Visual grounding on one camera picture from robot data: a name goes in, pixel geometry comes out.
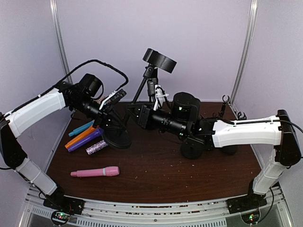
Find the mic stand front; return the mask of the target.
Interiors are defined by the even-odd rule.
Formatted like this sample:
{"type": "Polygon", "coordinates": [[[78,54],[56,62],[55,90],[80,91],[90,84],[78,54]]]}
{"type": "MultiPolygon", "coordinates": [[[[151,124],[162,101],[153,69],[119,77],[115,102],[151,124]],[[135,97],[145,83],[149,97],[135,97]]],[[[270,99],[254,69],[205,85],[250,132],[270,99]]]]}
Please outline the mic stand front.
{"type": "MultiPolygon", "coordinates": [[[[238,120],[246,120],[247,116],[245,113],[238,112],[237,113],[238,120]]],[[[225,146],[222,148],[222,152],[227,155],[234,155],[238,150],[238,145],[225,146]]]]}

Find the pink mic stand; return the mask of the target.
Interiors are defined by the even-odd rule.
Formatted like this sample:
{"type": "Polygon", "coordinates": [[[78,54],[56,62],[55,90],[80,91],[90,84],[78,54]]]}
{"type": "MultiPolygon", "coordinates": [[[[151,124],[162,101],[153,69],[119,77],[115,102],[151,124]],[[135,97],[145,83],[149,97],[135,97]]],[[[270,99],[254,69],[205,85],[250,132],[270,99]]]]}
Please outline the pink mic stand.
{"type": "Polygon", "coordinates": [[[201,157],[204,148],[204,142],[188,138],[187,140],[182,142],[180,152],[184,157],[188,159],[197,159],[201,157]]]}

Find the glitter silver microphone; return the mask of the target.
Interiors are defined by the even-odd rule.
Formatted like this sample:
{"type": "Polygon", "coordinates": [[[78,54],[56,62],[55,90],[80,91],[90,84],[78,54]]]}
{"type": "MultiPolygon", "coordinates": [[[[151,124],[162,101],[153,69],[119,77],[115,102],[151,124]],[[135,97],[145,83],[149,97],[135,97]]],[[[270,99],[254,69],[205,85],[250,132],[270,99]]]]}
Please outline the glitter silver microphone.
{"type": "Polygon", "coordinates": [[[108,144],[102,140],[92,146],[90,146],[89,148],[86,149],[87,154],[90,156],[100,150],[102,150],[103,148],[106,148],[108,146],[108,144]]]}

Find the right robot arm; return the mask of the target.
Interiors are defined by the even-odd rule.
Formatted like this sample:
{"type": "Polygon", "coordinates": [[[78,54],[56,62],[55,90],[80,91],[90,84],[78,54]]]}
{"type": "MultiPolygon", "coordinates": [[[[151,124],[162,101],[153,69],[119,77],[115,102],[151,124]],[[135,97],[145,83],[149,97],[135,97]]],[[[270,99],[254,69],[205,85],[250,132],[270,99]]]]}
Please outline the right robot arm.
{"type": "Polygon", "coordinates": [[[227,200],[230,213],[256,209],[267,204],[266,193],[289,167],[302,159],[295,130],[297,126],[285,110],[276,115],[234,121],[221,116],[203,118],[199,114],[200,101],[189,93],[174,95],[171,111],[163,110],[164,95],[157,95],[154,103],[130,104],[127,111],[138,126],[169,132],[181,141],[180,152],[189,159],[196,159],[205,150],[220,148],[226,154],[234,154],[238,145],[272,145],[270,160],[250,182],[248,193],[227,200]]]}

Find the orange microphone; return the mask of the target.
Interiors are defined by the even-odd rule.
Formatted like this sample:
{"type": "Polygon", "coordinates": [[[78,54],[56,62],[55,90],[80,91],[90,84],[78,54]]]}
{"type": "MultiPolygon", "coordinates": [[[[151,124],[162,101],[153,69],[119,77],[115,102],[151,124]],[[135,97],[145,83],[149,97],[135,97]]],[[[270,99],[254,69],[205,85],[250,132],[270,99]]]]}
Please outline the orange microphone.
{"type": "Polygon", "coordinates": [[[68,149],[69,147],[71,147],[72,145],[76,144],[77,142],[79,142],[80,140],[84,139],[85,137],[87,137],[88,135],[90,135],[91,133],[93,133],[96,130],[96,128],[94,128],[93,126],[90,126],[88,129],[86,129],[84,132],[80,133],[79,135],[77,135],[75,138],[73,138],[72,140],[70,140],[66,145],[65,148],[68,149]]]}

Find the pink microphone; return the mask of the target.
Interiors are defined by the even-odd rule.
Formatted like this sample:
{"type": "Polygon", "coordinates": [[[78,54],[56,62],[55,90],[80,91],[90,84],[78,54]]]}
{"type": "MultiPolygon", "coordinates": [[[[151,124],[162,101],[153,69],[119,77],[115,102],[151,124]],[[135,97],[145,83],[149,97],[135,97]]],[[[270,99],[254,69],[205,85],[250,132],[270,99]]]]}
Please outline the pink microphone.
{"type": "Polygon", "coordinates": [[[120,174],[120,169],[117,166],[108,166],[99,169],[78,170],[71,172],[72,177],[97,177],[97,176],[117,176],[120,174]]]}

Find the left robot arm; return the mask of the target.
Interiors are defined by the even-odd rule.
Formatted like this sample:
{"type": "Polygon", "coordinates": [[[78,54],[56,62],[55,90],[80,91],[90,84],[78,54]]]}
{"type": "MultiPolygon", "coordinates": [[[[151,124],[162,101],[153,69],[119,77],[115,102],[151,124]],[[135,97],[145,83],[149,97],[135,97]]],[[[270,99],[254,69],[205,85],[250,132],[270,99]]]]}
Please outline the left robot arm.
{"type": "Polygon", "coordinates": [[[126,92],[118,89],[99,104],[93,96],[101,84],[101,81],[91,74],[86,74],[75,85],[65,81],[58,82],[44,95],[34,98],[19,109],[1,115],[0,153],[5,164],[34,185],[46,197],[45,203],[51,203],[56,210],[70,213],[72,204],[65,197],[62,187],[28,158],[17,138],[49,114],[69,107],[93,119],[93,125],[103,129],[103,139],[108,145],[117,149],[129,148],[130,137],[125,131],[122,119],[114,110],[114,105],[126,92]]]}

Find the purple microphone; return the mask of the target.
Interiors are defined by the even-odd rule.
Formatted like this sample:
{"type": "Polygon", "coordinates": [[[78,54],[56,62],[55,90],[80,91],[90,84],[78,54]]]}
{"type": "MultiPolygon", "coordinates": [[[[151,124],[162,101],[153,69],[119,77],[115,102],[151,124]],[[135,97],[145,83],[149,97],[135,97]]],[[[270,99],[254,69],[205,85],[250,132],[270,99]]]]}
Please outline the purple microphone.
{"type": "Polygon", "coordinates": [[[94,132],[89,134],[88,136],[84,137],[80,141],[76,142],[75,144],[71,145],[67,150],[68,152],[73,152],[76,149],[82,147],[83,145],[87,144],[88,142],[92,141],[93,139],[102,136],[104,130],[101,128],[95,129],[94,132]]]}

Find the blue microphone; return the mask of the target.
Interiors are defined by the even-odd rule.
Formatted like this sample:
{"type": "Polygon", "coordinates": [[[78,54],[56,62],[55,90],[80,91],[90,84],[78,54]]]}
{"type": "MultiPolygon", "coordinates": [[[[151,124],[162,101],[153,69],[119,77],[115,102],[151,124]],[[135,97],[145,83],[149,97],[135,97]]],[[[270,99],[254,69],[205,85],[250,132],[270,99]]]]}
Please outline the blue microphone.
{"type": "Polygon", "coordinates": [[[76,129],[74,129],[72,132],[70,132],[68,135],[69,137],[72,137],[72,136],[76,136],[76,135],[79,135],[81,133],[83,133],[85,130],[89,129],[90,126],[92,126],[94,123],[94,121],[90,121],[89,123],[86,123],[76,129]]]}

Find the glitter mic stand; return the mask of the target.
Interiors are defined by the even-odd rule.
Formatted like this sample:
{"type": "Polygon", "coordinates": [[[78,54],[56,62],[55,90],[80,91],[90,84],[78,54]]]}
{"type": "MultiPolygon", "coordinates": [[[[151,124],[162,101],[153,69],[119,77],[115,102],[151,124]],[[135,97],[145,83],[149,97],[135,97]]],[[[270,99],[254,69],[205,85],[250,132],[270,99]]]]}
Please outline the glitter mic stand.
{"type": "Polygon", "coordinates": [[[143,79],[138,87],[137,92],[132,100],[132,104],[135,104],[144,88],[144,85],[148,80],[157,78],[157,69],[162,69],[165,72],[172,73],[177,62],[171,58],[159,53],[156,50],[148,48],[143,56],[143,61],[148,63],[145,67],[143,79]]]}

